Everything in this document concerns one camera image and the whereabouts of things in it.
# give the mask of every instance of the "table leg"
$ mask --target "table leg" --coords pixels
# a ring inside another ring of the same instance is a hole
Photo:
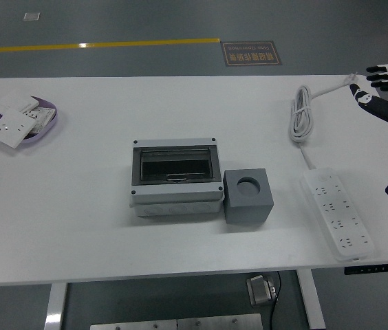
[[[312,270],[310,268],[297,270],[299,285],[303,295],[305,312],[311,330],[325,329],[325,322],[321,305],[319,304],[318,293],[313,281]]]
[[[44,330],[61,330],[66,293],[67,283],[52,284],[50,288],[49,305],[47,306]]]

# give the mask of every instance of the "white cable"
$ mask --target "white cable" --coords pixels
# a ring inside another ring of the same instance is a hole
[[[301,86],[298,88],[294,102],[292,103],[292,117],[290,118],[289,136],[292,141],[296,142],[301,149],[304,160],[310,169],[316,168],[310,161],[307,153],[303,150],[301,145],[308,139],[313,132],[313,115],[312,115],[312,99],[317,98],[323,94],[335,91],[341,87],[348,86],[357,81],[356,74],[350,74],[345,78],[342,84],[324,89],[312,95],[308,86]]]

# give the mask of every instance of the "gray cube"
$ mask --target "gray cube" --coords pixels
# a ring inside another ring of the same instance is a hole
[[[224,171],[226,223],[263,223],[274,206],[264,168]]]

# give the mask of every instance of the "metal bracket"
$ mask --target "metal bracket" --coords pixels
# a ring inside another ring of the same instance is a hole
[[[264,278],[262,275],[258,275],[246,280],[246,284],[248,286],[250,304],[252,307],[268,305],[273,303],[277,297],[274,281],[271,276]]]
[[[66,293],[67,283],[52,284],[44,330],[61,330]]]
[[[297,270],[301,293],[309,328],[311,330],[325,329],[325,322],[321,305],[319,304],[318,292],[316,292],[315,282],[313,281],[312,270],[298,269]]]

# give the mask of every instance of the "metal plate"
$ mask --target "metal plate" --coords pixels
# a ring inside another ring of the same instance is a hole
[[[132,323],[95,324],[90,330],[263,330],[260,314],[184,318]]]
[[[178,325],[178,330],[263,330],[260,314],[185,318]]]
[[[90,330],[177,330],[177,320],[94,324]]]
[[[281,65],[273,41],[222,42],[227,67],[246,65]]]

